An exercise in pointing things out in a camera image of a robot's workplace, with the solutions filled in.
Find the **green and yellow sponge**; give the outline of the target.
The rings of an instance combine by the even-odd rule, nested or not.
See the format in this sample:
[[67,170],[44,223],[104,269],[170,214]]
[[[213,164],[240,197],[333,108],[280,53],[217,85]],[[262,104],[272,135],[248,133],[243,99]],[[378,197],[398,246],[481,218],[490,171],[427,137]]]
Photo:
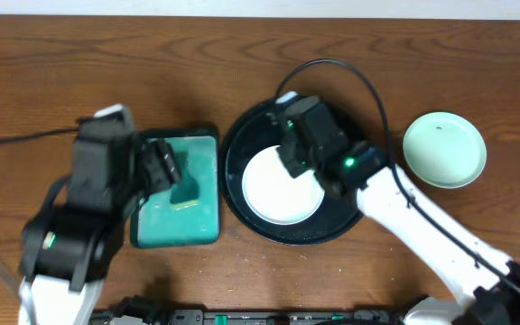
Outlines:
[[176,156],[180,165],[181,181],[171,191],[170,204],[174,210],[195,206],[200,201],[200,186],[189,171],[189,155],[180,152]]

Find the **white plate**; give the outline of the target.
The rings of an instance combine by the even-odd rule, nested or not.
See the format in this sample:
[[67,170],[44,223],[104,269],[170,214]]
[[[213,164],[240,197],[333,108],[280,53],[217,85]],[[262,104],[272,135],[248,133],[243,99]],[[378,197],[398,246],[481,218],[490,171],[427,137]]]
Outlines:
[[247,206],[260,219],[290,226],[312,216],[325,192],[312,170],[291,177],[279,158],[278,148],[266,147],[249,161],[242,176],[242,192]]

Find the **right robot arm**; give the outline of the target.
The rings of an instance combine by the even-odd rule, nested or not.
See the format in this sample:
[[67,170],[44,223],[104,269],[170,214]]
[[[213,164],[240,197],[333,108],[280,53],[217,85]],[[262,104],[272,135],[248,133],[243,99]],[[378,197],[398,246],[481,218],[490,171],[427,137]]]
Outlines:
[[465,229],[318,97],[290,92],[273,105],[289,174],[314,172],[326,193],[393,233],[452,293],[453,302],[417,302],[403,324],[520,324],[520,263]]

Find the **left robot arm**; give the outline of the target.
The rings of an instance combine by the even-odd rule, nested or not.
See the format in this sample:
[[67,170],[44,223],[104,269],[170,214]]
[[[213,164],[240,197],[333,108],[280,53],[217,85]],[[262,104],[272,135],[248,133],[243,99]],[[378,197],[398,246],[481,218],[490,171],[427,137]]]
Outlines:
[[71,174],[50,187],[23,228],[20,323],[88,323],[126,221],[180,180],[164,140],[148,140],[123,117],[82,121]]

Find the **rectangular tray with green water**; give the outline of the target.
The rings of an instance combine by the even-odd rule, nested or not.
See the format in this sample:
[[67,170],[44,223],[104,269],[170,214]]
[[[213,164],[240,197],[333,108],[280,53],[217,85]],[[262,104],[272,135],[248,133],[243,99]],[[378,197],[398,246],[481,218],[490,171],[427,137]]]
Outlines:
[[195,206],[174,210],[170,204],[172,189],[150,196],[132,217],[132,245],[150,249],[216,242],[220,232],[217,130],[209,127],[149,130],[144,137],[148,142],[165,140],[175,158],[180,152],[188,153],[190,174],[200,186],[200,201]]

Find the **round black tray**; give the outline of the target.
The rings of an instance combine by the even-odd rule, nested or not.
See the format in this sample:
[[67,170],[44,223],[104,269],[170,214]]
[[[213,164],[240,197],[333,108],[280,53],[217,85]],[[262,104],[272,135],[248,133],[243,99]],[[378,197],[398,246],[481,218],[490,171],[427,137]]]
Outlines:
[[273,121],[271,104],[262,102],[245,112],[229,129],[220,149],[220,187],[234,215],[249,229],[286,245],[317,245],[353,228],[363,214],[348,201],[325,193],[316,212],[304,221],[279,226],[260,219],[246,204],[242,176],[246,165],[266,147],[280,144],[283,132]]

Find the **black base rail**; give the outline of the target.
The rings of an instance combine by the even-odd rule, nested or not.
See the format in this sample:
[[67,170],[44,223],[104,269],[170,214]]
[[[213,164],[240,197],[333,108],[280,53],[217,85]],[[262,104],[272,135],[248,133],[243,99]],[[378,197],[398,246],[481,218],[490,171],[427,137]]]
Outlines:
[[126,297],[92,312],[90,325],[397,325],[403,317],[393,311],[207,311],[174,309],[144,297]]

